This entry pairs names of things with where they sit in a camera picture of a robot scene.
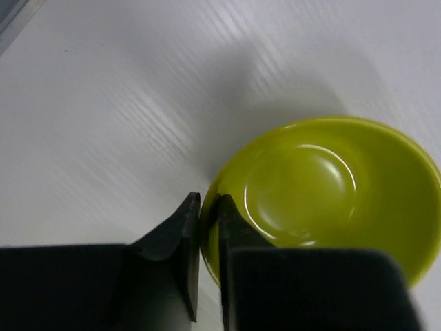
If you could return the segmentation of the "green bowl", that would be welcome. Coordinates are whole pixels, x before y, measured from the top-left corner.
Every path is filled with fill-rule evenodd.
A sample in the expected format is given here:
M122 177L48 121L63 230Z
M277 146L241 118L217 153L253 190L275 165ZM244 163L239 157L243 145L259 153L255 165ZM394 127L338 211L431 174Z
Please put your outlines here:
M316 117L273 129L216 175L201 210L201 250L220 282L215 199L281 248L373 248L409 286L440 251L440 171L403 133L359 117Z

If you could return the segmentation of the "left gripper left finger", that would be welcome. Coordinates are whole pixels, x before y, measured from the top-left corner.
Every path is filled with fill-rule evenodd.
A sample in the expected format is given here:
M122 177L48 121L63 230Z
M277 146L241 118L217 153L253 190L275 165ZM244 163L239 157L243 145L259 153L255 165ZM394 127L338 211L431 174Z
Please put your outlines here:
M196 321L201 197L189 193L176 211L127 247L127 323Z

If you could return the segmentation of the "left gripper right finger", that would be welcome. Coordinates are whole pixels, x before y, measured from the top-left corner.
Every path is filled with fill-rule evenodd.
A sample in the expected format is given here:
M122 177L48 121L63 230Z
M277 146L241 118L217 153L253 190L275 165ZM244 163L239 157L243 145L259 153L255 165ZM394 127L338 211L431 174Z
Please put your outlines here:
M215 197L215 224L218 225L218 255L221 307L224 330L230 330L229 260L236 248L269 248L273 245L240 214L231 195Z

